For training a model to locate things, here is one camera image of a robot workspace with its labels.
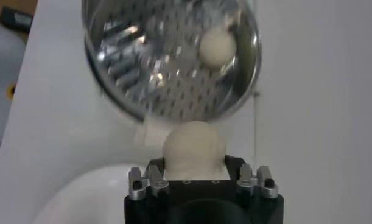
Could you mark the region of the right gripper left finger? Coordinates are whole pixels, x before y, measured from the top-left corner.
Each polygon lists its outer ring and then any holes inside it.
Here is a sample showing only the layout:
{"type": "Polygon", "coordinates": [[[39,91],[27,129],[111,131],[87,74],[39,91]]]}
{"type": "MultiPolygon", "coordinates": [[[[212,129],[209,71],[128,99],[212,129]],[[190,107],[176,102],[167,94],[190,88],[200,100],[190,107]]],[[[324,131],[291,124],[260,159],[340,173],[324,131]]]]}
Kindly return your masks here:
{"type": "Polygon", "coordinates": [[[164,158],[151,160],[142,174],[139,167],[132,167],[128,172],[128,197],[132,201],[140,201],[146,198],[147,189],[154,197],[162,192],[167,194],[169,182],[164,179],[164,158]]]}

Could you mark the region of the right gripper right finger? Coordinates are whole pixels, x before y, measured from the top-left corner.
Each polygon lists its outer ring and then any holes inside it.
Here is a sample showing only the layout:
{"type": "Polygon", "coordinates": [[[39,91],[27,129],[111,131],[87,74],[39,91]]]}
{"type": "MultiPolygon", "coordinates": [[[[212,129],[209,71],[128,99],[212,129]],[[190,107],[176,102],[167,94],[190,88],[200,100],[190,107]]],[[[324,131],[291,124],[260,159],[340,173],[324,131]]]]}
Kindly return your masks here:
{"type": "Polygon", "coordinates": [[[225,165],[231,180],[236,182],[240,194],[250,197],[259,194],[268,200],[279,197],[279,187],[272,178],[269,166],[259,166],[254,175],[251,166],[242,158],[229,155],[225,156],[225,165]]]}

